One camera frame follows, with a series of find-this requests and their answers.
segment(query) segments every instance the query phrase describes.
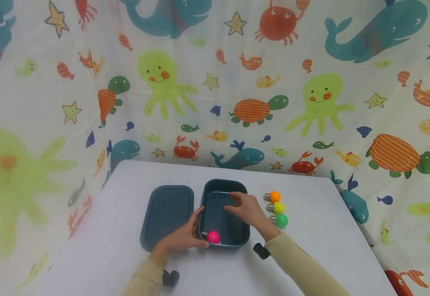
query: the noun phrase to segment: tabletop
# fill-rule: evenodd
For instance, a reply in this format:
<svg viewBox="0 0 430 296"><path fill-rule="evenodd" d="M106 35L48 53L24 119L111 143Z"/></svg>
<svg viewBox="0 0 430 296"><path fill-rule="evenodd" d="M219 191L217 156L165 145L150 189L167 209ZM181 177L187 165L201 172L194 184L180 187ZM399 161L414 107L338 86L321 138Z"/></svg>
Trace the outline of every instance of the tabletop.
<svg viewBox="0 0 430 296"><path fill-rule="evenodd" d="M140 161L119 164L35 295L121 294L148 255L139 238L153 190L186 185L198 208L203 187L214 178L244 184L263 208L262 196L279 191L289 218L284 231L350 295L396 295L330 179ZM177 270L180 280L173 289L163 287L161 296L303 295L272 258L261 260L253 252L263 242L252 228L238 250L190 249L170 256L165 268Z"/></svg>

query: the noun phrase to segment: teal whale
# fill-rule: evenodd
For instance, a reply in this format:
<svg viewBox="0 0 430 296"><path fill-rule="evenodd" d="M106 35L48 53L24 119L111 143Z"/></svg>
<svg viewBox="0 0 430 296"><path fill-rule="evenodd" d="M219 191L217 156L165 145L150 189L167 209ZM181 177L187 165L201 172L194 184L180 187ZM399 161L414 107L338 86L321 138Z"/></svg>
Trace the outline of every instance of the teal whale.
<svg viewBox="0 0 430 296"><path fill-rule="evenodd" d="M427 19L427 7L418 0L387 0L387 6L378 13L352 40L339 44L337 34L345 30L352 18L338 26L333 19L325 19L328 35L325 50L337 60L365 62L385 49L406 42L418 32Z"/></svg>
<svg viewBox="0 0 430 296"><path fill-rule="evenodd" d="M121 0L127 6L131 22L146 34L179 38L188 28L208 16L212 0L158 0L156 9L149 18L141 17L136 6L141 0Z"/></svg>
<svg viewBox="0 0 430 296"><path fill-rule="evenodd" d="M224 163L221 163L220 160L223 159L225 155L218 156L213 152L210 152L210 154L215 158L216 165L223 169L242 169L250 165L258 164L264 159L264 153L254 148L242 149Z"/></svg>

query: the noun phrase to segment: fish print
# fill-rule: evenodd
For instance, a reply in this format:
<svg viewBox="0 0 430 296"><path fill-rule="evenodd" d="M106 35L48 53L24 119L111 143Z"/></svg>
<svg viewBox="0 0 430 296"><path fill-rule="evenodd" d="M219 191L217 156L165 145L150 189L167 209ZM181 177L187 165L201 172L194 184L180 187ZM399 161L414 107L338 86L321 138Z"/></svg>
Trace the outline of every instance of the fish print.
<svg viewBox="0 0 430 296"><path fill-rule="evenodd" d="M268 88L273 86L276 82L281 79L281 75L278 75L275 80L271 80L269 76L259 77L258 81L256 81L256 86L259 88Z"/></svg>
<svg viewBox="0 0 430 296"><path fill-rule="evenodd" d="M200 128L198 125L196 125L195 127L191 127L190 125L181 125L180 129L185 131L186 133L193 133L194 131Z"/></svg>
<svg viewBox="0 0 430 296"><path fill-rule="evenodd" d="M224 131L215 131L214 134L205 134L206 138L210 138L214 141L226 141L228 140L228 134Z"/></svg>
<svg viewBox="0 0 430 296"><path fill-rule="evenodd" d="M118 36L118 40L120 41L121 45L129 49L129 51L132 51L134 49L129 45L129 40L128 40L128 37L126 37L126 35L120 34Z"/></svg>
<svg viewBox="0 0 430 296"><path fill-rule="evenodd" d="M312 147L317 148L317 149L327 149L328 147L333 146L333 142L330 144L326 144L324 141L316 141Z"/></svg>
<svg viewBox="0 0 430 296"><path fill-rule="evenodd" d="M422 80L414 84L414 91L412 95L414 96L414 99L418 103L426 107L430 107L430 89L422 90L421 87L422 87Z"/></svg>
<svg viewBox="0 0 430 296"><path fill-rule="evenodd" d="M360 163L360 157L358 155L354 155L351 151L344 155L337 149L335 153L339 155L340 158L350 167L356 167Z"/></svg>
<svg viewBox="0 0 430 296"><path fill-rule="evenodd" d="M219 49L215 53L216 59L222 63L222 65L225 65L227 62L225 62L225 53L223 50Z"/></svg>
<svg viewBox="0 0 430 296"><path fill-rule="evenodd" d="M401 86L402 87L406 87L407 84L407 80L409 79L409 77L411 76L411 74L409 73L409 71L401 71L398 74L398 81L401 82Z"/></svg>
<svg viewBox="0 0 430 296"><path fill-rule="evenodd" d="M70 78L70 80L74 80L75 75L69 71L69 68L65 63L59 62L57 63L57 73L59 73L62 78Z"/></svg>
<svg viewBox="0 0 430 296"><path fill-rule="evenodd" d="M307 74L312 72L311 67L312 67L312 60L311 59L305 59L302 62L302 68L307 71Z"/></svg>
<svg viewBox="0 0 430 296"><path fill-rule="evenodd" d="M86 68L93 68L93 59L92 59L92 53L90 50L88 50L87 53L87 57L84 58L80 53L79 53L80 59L79 61L82 63L82 65Z"/></svg>
<svg viewBox="0 0 430 296"><path fill-rule="evenodd" d="M250 56L249 59L245 59L244 54L242 53L242 56L240 56L240 60L242 61L242 66L248 70L256 70L261 66L263 60L259 56Z"/></svg>

